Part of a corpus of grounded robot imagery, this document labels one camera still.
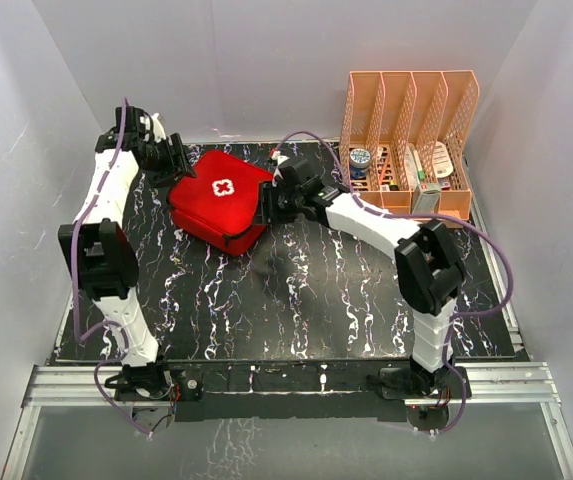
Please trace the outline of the red black medicine case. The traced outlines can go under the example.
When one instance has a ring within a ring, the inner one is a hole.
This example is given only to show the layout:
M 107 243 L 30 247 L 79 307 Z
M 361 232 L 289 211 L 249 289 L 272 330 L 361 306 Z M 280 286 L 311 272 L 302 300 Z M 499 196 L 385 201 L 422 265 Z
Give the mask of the red black medicine case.
M 230 255 L 248 251 L 264 232 L 253 218 L 259 187 L 273 174 L 219 150 L 206 152 L 168 195 L 173 223 Z

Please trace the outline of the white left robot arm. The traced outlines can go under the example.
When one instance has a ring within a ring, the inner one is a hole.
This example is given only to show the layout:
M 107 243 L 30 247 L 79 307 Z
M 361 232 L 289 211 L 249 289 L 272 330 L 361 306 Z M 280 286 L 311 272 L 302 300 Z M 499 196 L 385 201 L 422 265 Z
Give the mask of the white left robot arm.
M 145 174 L 154 188 L 170 188 L 196 175 L 179 134 L 169 134 L 156 114 L 123 103 L 116 124 L 98 137 L 92 180 L 75 219 L 58 229 L 74 296 L 75 339 L 85 343 L 95 327 L 83 329 L 79 297 L 101 312 L 100 329 L 117 342 L 121 371 L 105 386 L 117 394 L 160 399 L 172 388 L 172 374 L 149 329 L 137 297 L 139 263 L 123 230 L 131 186 Z

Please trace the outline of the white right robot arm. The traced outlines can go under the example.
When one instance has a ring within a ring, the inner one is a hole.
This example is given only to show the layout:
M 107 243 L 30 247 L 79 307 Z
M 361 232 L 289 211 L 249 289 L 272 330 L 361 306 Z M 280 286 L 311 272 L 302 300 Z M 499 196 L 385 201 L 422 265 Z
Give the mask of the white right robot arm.
M 272 160 L 273 179 L 260 184 L 253 222 L 286 224 L 303 216 L 389 257 L 413 316 L 415 339 L 405 388 L 426 397 L 437 395 L 453 368 L 451 321 L 465 276 L 446 225 L 394 216 L 343 185 L 324 182 L 306 159 L 275 150 Z

